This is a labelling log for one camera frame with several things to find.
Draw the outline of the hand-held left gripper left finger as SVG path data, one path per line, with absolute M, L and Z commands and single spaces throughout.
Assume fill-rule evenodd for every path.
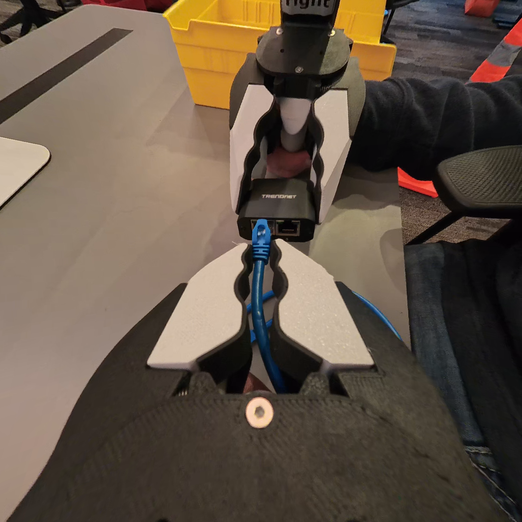
M 198 271 L 157 340 L 147 366 L 209 373 L 228 380 L 251 362 L 246 311 L 251 245 L 240 243 Z

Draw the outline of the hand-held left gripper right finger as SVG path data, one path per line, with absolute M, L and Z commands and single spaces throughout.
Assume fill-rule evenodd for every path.
M 271 355 L 285 377 L 301 385 L 312 373 L 374 368 L 334 277 L 321 264 L 275 240 L 271 268 L 276 296 Z

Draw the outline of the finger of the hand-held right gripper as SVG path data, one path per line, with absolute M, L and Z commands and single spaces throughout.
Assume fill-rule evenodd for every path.
M 351 146 L 348 90 L 332 89 L 312 103 L 309 132 L 314 142 L 310 181 L 319 225 L 333 202 Z
M 236 215 L 247 200 L 263 138 L 280 129 L 276 98 L 263 84 L 249 84 L 230 130 L 230 195 Z

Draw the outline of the black network adapter box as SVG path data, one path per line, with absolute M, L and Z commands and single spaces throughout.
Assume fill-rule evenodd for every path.
M 312 193 L 302 179 L 255 179 L 239 206 L 238 233 L 251 239 L 257 221 L 265 219 L 271 238 L 305 243 L 313 239 L 316 215 Z

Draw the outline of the person's right forearm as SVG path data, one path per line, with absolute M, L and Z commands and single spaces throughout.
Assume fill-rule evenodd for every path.
M 369 172 L 399 167 L 432 180 L 442 161 L 521 145 L 521 75 L 497 82 L 443 77 L 367 81 L 348 162 Z

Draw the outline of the person's right hand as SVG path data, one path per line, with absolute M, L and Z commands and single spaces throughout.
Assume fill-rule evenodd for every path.
M 267 171 L 278 178 L 293 178 L 310 166 L 311 159 L 306 150 L 288 152 L 277 147 L 267 156 Z

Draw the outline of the yellow plastic bin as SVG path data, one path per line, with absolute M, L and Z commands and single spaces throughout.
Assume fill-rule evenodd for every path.
M 396 46 L 381 42 L 385 1 L 340 1 L 335 29 L 354 43 L 366 80 L 391 76 Z M 178 1 L 163 14 L 197 105 L 229 109 L 230 89 L 258 37 L 280 23 L 279 1 Z

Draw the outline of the orange flat object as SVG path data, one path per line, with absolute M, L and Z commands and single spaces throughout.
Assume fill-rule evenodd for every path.
M 403 169 L 397 168 L 398 184 L 400 187 L 417 192 L 422 195 L 427 195 L 431 198 L 438 198 L 438 193 L 432 181 L 422 181 L 415 179 L 404 172 Z

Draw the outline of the person's blue jeans leg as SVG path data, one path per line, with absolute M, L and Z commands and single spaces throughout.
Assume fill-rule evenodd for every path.
M 473 467 L 521 521 L 521 237 L 404 247 L 412 348 Z

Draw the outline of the red object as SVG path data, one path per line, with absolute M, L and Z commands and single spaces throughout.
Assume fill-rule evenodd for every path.
M 500 1 L 465 1 L 464 13 L 467 16 L 491 18 Z

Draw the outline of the white flat pad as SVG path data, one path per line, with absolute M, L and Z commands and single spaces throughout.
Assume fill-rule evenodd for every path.
M 1 207 L 12 199 L 51 159 L 38 144 L 1 137 Z

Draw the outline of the black office chair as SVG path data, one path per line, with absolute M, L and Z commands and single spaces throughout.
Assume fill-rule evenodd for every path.
M 18 1 L 17 11 L 1 20 L 1 44 L 12 43 L 6 31 L 20 25 L 18 38 L 27 35 L 33 27 L 40 28 L 82 5 L 82 1 L 54 1 L 57 10 L 45 8 L 41 1 Z

